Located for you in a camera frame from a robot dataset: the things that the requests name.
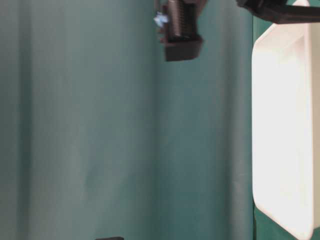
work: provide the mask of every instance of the teal fabric curtain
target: teal fabric curtain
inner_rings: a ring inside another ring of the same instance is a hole
[[[0,2],[0,239],[253,238],[252,17],[164,62],[151,0]]]

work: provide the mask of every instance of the white tray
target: white tray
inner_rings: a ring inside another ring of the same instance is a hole
[[[319,23],[273,24],[254,44],[252,170],[258,209],[310,239],[320,227]]]

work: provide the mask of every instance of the dark green surface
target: dark green surface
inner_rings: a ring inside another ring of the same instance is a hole
[[[294,0],[288,1],[288,4],[292,4]],[[310,5],[320,7],[320,1],[310,0]],[[253,40],[257,40],[261,34],[270,27],[271,23],[261,20],[259,18],[253,18]],[[256,240],[295,240],[296,238],[285,231],[278,224],[273,222],[270,218],[264,215],[257,208],[254,210],[254,216],[256,220]],[[320,240],[320,228],[317,228],[311,240]]]
[[[165,63],[151,0],[0,2],[0,239],[252,239],[252,17]]]
[[[282,227],[277,225],[269,217],[264,215],[257,208],[254,210],[256,224],[256,240],[295,240],[296,238],[289,234]],[[313,232],[311,240],[320,240],[320,228]]]

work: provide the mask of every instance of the black bracket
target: black bracket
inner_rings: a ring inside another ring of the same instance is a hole
[[[107,238],[98,238],[96,240],[125,240],[122,236],[113,236]]]
[[[276,24],[320,23],[320,7],[287,5],[288,0],[236,0],[254,16]]]

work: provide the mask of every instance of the black object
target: black object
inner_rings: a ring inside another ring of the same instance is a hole
[[[166,61],[191,60],[199,55],[203,39],[198,34],[197,18],[207,0],[168,0],[162,6],[167,16],[161,33]]]
[[[236,0],[239,7],[276,24],[320,23],[320,7],[287,5],[288,0]]]
[[[96,240],[125,240],[122,236],[113,236],[107,238],[98,238]]]

